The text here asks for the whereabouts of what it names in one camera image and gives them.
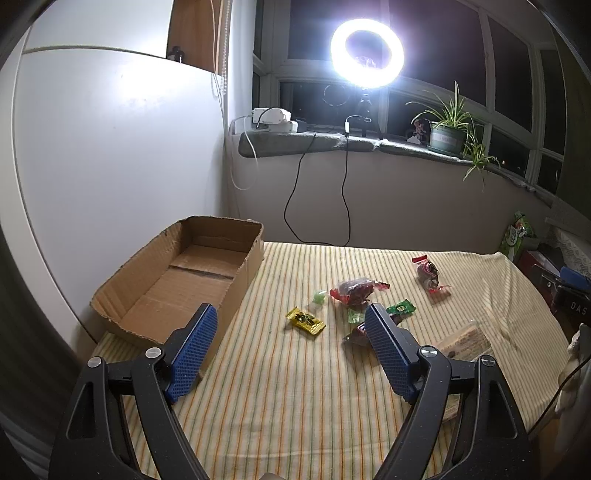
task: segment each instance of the white cloth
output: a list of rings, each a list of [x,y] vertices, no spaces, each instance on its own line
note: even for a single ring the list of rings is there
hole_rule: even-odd
[[[581,324],[573,336],[568,352],[569,363],[560,375],[560,382],[582,361],[591,355],[591,328]],[[591,430],[591,370],[586,364],[564,386],[556,404],[556,414],[560,417],[554,450],[564,453],[573,445],[577,437],[585,437]]]

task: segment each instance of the ring light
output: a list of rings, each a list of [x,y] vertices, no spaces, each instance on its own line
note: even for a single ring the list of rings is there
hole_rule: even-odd
[[[360,30],[379,35],[390,49],[390,62],[383,69],[363,66],[347,51],[347,38]],[[330,54],[337,73],[363,88],[383,87],[391,83],[404,65],[402,43],[396,34],[383,23],[368,18],[349,20],[337,28],[330,42]]]

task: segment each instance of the lamp cord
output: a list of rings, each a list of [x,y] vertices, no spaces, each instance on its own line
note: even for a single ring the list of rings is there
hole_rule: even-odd
[[[345,208],[347,209],[347,220],[349,222],[349,236],[347,237],[347,242],[344,245],[334,245],[334,244],[329,244],[326,242],[306,242],[306,241],[302,240],[297,235],[297,233],[291,227],[290,223],[287,221],[287,208],[289,207],[289,204],[291,202],[291,198],[294,196],[294,193],[296,192],[297,182],[300,178],[301,161],[304,159],[306,154],[310,151],[310,148],[312,147],[312,144],[314,143],[314,140],[316,139],[316,133],[317,132],[314,132],[314,137],[312,137],[312,141],[309,143],[308,148],[306,148],[306,151],[304,153],[302,153],[302,156],[300,157],[300,161],[298,162],[297,174],[295,175],[296,178],[295,178],[294,187],[293,187],[293,190],[291,191],[289,198],[287,199],[287,203],[285,204],[285,208],[283,209],[283,220],[284,220],[285,224],[288,226],[288,228],[291,230],[291,233],[294,234],[294,237],[296,237],[303,244],[327,245],[329,247],[339,247],[339,246],[346,247],[347,245],[349,245],[349,242],[351,240],[351,215],[349,213],[349,206],[347,205],[347,200],[345,199],[345,181],[347,180],[347,173],[349,170],[349,139],[348,138],[347,138],[347,147],[345,150],[345,176],[343,177],[343,184],[341,185],[341,188],[340,188],[340,194],[343,197],[343,203],[345,204]]]

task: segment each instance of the clear plastic bag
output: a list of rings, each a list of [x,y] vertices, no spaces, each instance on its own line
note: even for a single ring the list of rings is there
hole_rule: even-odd
[[[330,296],[347,306],[361,305],[374,290],[387,290],[390,285],[370,278],[355,278],[339,283],[331,289]]]
[[[425,290],[429,293],[435,293],[449,285],[439,284],[439,270],[426,255],[413,258],[413,263],[417,266],[418,280]]]

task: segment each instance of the blue gripper pad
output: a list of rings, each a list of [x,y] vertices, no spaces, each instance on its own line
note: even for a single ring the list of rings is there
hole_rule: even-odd
[[[217,312],[213,306],[208,305],[201,311],[200,317],[172,361],[171,381],[164,393],[173,404],[191,390],[216,331]]]
[[[392,390],[412,404],[418,396],[415,382],[418,380],[419,345],[410,332],[409,339],[403,330],[379,303],[370,305],[365,311],[365,331]]]

